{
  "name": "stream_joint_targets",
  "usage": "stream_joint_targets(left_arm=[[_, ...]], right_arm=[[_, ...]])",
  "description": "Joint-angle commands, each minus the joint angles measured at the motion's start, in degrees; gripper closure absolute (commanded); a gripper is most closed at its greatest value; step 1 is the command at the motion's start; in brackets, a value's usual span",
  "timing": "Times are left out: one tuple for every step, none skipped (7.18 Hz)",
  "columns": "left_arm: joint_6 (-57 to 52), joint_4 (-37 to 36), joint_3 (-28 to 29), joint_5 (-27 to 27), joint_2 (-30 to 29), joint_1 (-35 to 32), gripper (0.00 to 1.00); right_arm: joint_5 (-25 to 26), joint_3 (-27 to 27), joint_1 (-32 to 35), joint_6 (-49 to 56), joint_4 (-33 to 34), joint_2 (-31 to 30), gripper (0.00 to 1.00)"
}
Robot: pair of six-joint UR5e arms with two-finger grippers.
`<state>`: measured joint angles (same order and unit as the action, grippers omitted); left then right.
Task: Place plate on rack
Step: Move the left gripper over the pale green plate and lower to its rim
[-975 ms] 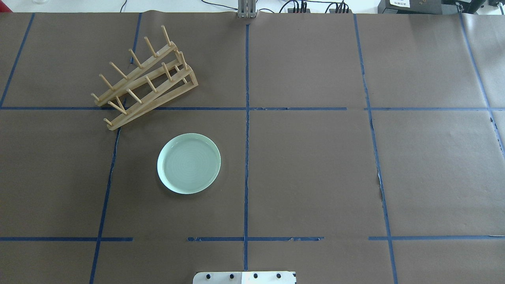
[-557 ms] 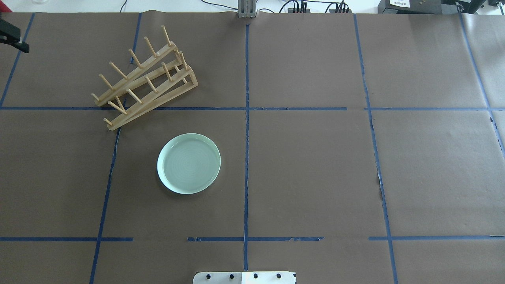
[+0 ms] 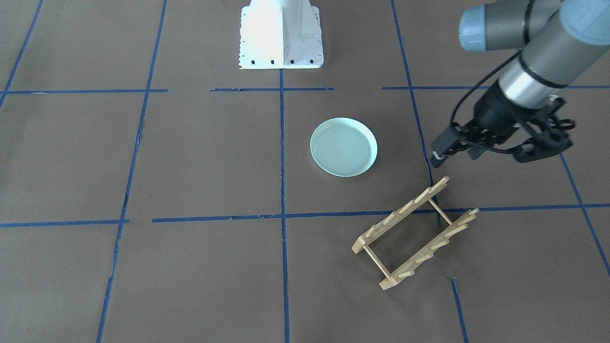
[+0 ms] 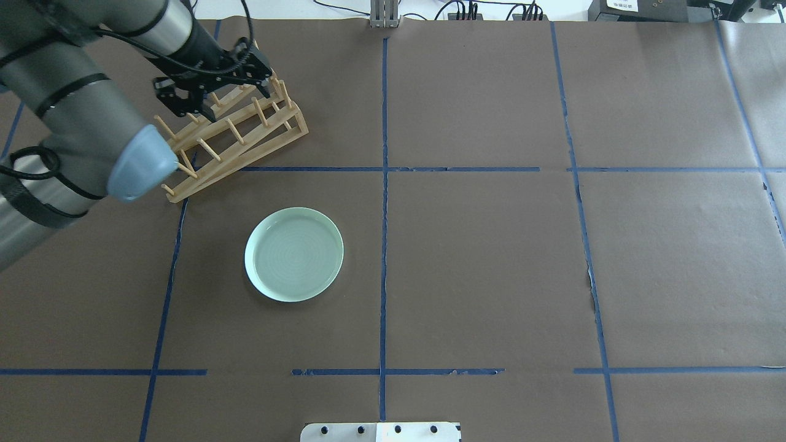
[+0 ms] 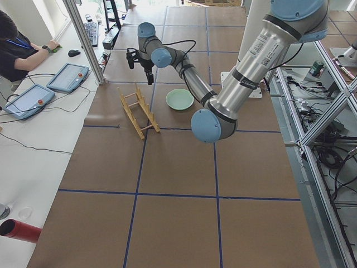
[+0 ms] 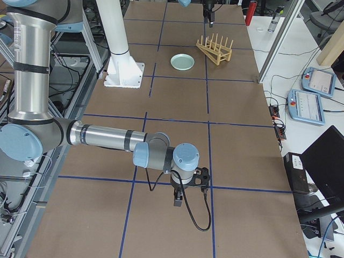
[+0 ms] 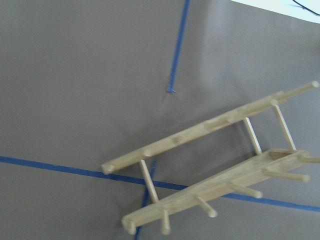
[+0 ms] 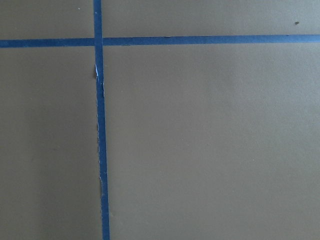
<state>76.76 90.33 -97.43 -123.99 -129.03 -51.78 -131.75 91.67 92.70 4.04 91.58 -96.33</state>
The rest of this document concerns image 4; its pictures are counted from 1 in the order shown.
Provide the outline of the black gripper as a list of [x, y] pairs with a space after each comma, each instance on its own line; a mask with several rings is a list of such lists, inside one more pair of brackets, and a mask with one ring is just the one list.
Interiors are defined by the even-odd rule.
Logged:
[[[271, 98], [275, 74], [256, 41], [241, 37], [231, 50], [203, 44], [200, 50], [200, 59], [190, 70], [205, 83], [245, 83], [255, 87], [264, 98]], [[206, 89], [205, 84], [196, 80], [154, 78], [155, 95], [177, 117], [185, 117], [187, 113], [212, 117], [212, 109], [205, 103]]]

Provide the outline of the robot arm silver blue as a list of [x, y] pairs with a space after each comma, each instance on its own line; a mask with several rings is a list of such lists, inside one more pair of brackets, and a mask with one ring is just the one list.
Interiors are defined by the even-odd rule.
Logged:
[[159, 131], [85, 50], [101, 37], [159, 69], [155, 95], [177, 117], [214, 121], [207, 93], [233, 84], [267, 95], [273, 76], [253, 34], [225, 50], [186, 1], [3, 1], [2, 92], [50, 134], [2, 159], [2, 269], [105, 196], [135, 201], [177, 168]]

